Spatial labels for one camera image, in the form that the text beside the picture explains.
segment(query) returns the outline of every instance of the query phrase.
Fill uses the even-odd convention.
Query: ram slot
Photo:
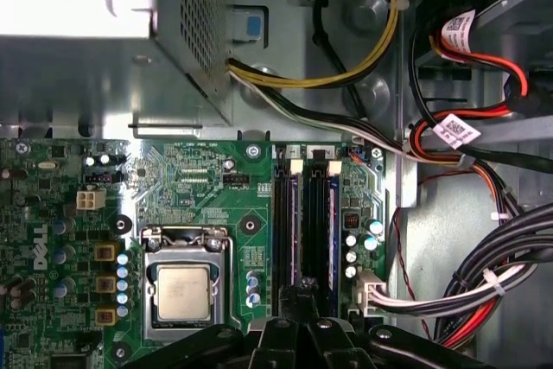
[[[298,283],[300,249],[300,200],[303,162],[291,161],[290,169],[275,168],[273,180],[273,238],[271,303],[278,315],[278,291]]]
[[[328,315],[338,317],[340,298],[340,173],[341,162],[330,162],[328,176]]]
[[[302,276],[317,287],[315,300],[321,315],[329,315],[328,220],[330,182],[327,167],[314,164],[304,179],[302,213]]]

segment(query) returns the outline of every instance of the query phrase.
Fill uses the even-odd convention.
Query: white label sticker
[[[441,140],[454,149],[463,144],[469,144],[482,134],[454,114],[449,114],[432,130]]]
[[[475,13],[476,10],[461,13],[443,25],[442,38],[451,48],[470,54],[468,35],[474,22]]]

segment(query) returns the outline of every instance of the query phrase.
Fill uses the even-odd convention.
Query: cable clip
[[[505,295],[505,290],[501,287],[498,276],[496,276],[492,270],[486,268],[484,272],[482,272],[482,276],[487,283],[491,284],[495,288],[501,297]]]
[[[509,213],[505,212],[492,212],[492,220],[508,220],[509,219]]]
[[[459,159],[455,168],[459,170],[470,169],[473,167],[474,162],[476,162],[476,158],[469,155],[461,155],[461,159]]]
[[[389,9],[397,9],[399,11],[407,10],[410,7],[409,0],[396,0],[395,2],[390,2],[388,5]]]

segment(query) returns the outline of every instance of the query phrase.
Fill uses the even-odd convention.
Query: chip
[[[65,157],[66,148],[63,146],[52,146],[52,157]]]
[[[359,228],[359,215],[356,213],[347,213],[344,215],[344,228],[355,229]]]
[[[78,303],[88,302],[88,294],[87,293],[79,293],[77,295],[77,302]]]
[[[21,333],[17,336],[17,347],[27,348],[31,345],[31,336],[29,333]]]
[[[117,290],[117,279],[114,276],[96,277],[97,293],[115,293]]]
[[[157,319],[211,319],[209,265],[163,265],[157,269]]]
[[[117,245],[114,242],[101,242],[94,246],[94,261],[115,261]]]
[[[50,358],[50,369],[88,369],[90,362],[85,354],[58,354]]]
[[[85,153],[85,148],[80,144],[71,144],[69,146],[69,154],[70,155],[83,155]]]
[[[50,180],[49,179],[39,179],[38,180],[39,190],[49,190],[50,189]]]
[[[100,308],[96,309],[94,314],[94,321],[96,326],[115,326],[118,322],[118,315],[114,308]]]

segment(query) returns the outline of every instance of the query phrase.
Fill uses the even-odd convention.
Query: green circuit board
[[[382,162],[355,162],[344,143],[332,145],[343,162],[340,220],[351,210],[360,224],[384,221]],[[0,296],[0,369],[114,368],[167,343],[144,333],[140,233],[151,225],[224,228],[235,259],[219,276],[227,282],[223,322],[246,331],[270,316],[274,157],[266,142],[0,140],[0,283],[27,284],[19,296]],[[353,249],[358,269],[384,277],[384,241],[376,251]],[[119,254],[128,260],[124,278]],[[347,306],[352,281],[342,269]],[[213,268],[208,274],[219,281]],[[122,279],[124,291],[105,288]]]

